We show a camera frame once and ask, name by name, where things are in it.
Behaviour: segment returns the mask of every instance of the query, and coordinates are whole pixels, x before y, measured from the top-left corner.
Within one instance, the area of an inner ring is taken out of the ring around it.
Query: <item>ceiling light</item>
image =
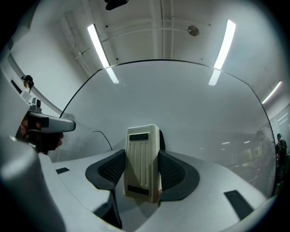
[[[223,38],[221,50],[219,51],[216,63],[214,64],[214,68],[222,69],[223,63],[225,62],[227,58],[228,51],[230,50],[232,39],[234,38],[236,30],[236,24],[233,23],[231,20],[227,21],[227,28],[225,32],[225,36]],[[218,77],[220,75],[220,71],[214,70],[213,75],[209,80],[209,85],[216,85],[218,81]]]
[[[282,82],[279,82],[276,87],[272,90],[272,92],[268,95],[268,97],[265,98],[264,101],[262,101],[262,104],[264,104],[272,95],[273,93],[275,93],[275,91],[277,90],[277,88],[279,87],[279,85],[281,84]]]
[[[288,113],[286,113],[283,117],[281,117],[278,121],[280,121],[282,118],[284,118]]]
[[[282,121],[281,123],[279,123],[279,125],[281,125],[283,122],[285,122],[288,118],[286,118],[284,121]]]
[[[92,43],[94,44],[95,46],[95,49],[97,51],[97,54],[99,56],[99,59],[103,65],[104,68],[107,68],[110,66],[109,64],[109,61],[106,57],[106,54],[105,54],[105,51],[104,51],[104,48],[101,44],[101,41],[99,39],[99,36],[98,36],[98,33],[97,33],[97,29],[96,29],[96,26],[95,24],[92,24],[91,26],[89,26],[87,28],[89,34],[90,34],[90,37],[92,39]],[[112,68],[107,68],[106,69],[107,73],[109,74],[110,78],[112,79],[112,81],[114,83],[119,83],[118,79],[116,78]]]

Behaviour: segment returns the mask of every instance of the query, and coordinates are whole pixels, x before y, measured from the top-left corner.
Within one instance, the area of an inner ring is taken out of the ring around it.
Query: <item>white wall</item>
[[[70,55],[57,23],[31,30],[14,44],[11,53],[37,89],[61,110],[87,79]]]

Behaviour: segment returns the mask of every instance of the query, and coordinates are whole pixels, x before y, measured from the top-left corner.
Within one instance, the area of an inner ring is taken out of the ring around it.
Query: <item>black ceiling-mounted object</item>
[[[105,0],[107,3],[106,10],[112,10],[119,6],[127,4],[129,0]]]

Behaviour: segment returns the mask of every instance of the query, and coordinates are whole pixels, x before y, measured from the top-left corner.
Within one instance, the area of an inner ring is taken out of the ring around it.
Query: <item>black curved line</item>
[[[107,140],[108,144],[110,145],[111,151],[113,151],[113,149],[112,149],[112,146],[111,146],[111,144],[110,144],[109,140],[107,139],[107,137],[104,135],[104,133],[103,133],[103,132],[101,132],[101,131],[99,131],[99,130],[95,130],[95,131],[93,131],[93,133],[94,133],[94,132],[100,132],[100,133],[102,133],[102,134],[103,134],[103,136],[105,137],[105,139]]]
[[[220,71],[220,72],[222,72],[222,73],[226,73],[226,74],[228,74],[229,76],[231,76],[231,77],[233,77],[233,78],[236,78],[237,80],[239,80],[239,81],[241,81],[241,82],[243,82],[244,84],[246,84],[251,90],[252,90],[252,92],[254,93],[254,95],[256,96],[256,98],[258,99],[258,101],[259,101],[259,103],[260,103],[260,105],[261,105],[261,107],[262,107],[262,109],[264,110],[264,113],[265,113],[265,115],[266,115],[266,117],[267,117],[267,119],[268,119],[268,122],[269,122],[269,125],[270,125],[270,128],[271,128],[271,130],[272,130],[272,135],[273,135],[273,141],[275,141],[275,137],[274,137],[274,134],[273,134],[273,129],[272,129],[272,126],[271,126],[271,123],[270,123],[270,120],[269,120],[269,117],[268,117],[268,115],[267,115],[267,113],[266,113],[266,110],[264,109],[264,107],[263,107],[263,104],[261,103],[261,101],[260,101],[260,99],[258,98],[258,96],[256,95],[256,93],[254,92],[254,90],[252,89],[252,87],[248,84],[248,83],[246,83],[245,81],[243,81],[243,80],[241,80],[240,78],[238,78],[238,77],[236,77],[236,76],[234,76],[234,75],[232,75],[232,74],[230,74],[230,73],[228,73],[228,72],[225,72],[225,71],[223,71],[223,70],[221,70],[221,69],[218,69],[218,68],[215,68],[215,67],[212,67],[212,66],[209,66],[209,65],[206,65],[206,64],[202,64],[202,63],[197,63],[197,62],[191,62],[191,61],[185,61],[185,60],[171,60],[171,59],[148,59],[148,60],[136,60],[136,61],[130,61],[130,62],[126,62],[126,63],[120,63],[120,64],[115,64],[115,65],[111,65],[111,66],[109,66],[109,67],[106,67],[106,68],[101,68],[101,69],[99,69],[99,70],[97,70],[90,78],[88,78],[87,80],[86,80],[86,82],[84,82],[83,83],[83,85],[78,89],[78,91],[73,95],[73,97],[71,98],[71,100],[69,100],[69,102],[68,102],[68,104],[65,106],[65,108],[64,108],[64,110],[63,110],[63,112],[62,112],[62,114],[60,115],[60,117],[59,118],[61,118],[62,117],[62,115],[63,115],[63,113],[65,112],[65,110],[66,110],[66,108],[68,107],[68,105],[71,103],[71,101],[72,101],[72,99],[76,96],[76,94],[80,91],[80,89],[94,76],[94,75],[96,75],[99,71],[101,71],[101,70],[103,70],[103,69],[107,69],[107,68],[112,68],[112,67],[116,67],[116,66],[119,66],[119,65],[124,65],[124,64],[130,64],[130,63],[139,63],[139,62],[146,62],[146,61],[175,61],[175,62],[184,62],[184,63],[193,63],[193,64],[197,64],[197,65],[201,65],[201,66],[205,66],[205,67],[208,67],[208,68],[213,68],[213,69],[215,69],[215,70],[218,70],[218,71]],[[273,191],[272,191],[272,196],[274,196],[274,193],[275,193],[275,187],[273,188]]]

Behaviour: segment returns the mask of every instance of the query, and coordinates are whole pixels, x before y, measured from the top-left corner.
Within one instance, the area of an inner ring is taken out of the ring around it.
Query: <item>transparent windshield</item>
[[[251,88],[229,74],[221,72],[216,85],[209,85],[213,71],[178,61],[98,71],[65,108],[62,118],[75,120],[76,129],[65,133],[52,159],[124,149],[127,128],[156,124],[166,150],[223,165],[269,197],[276,155],[265,111]]]

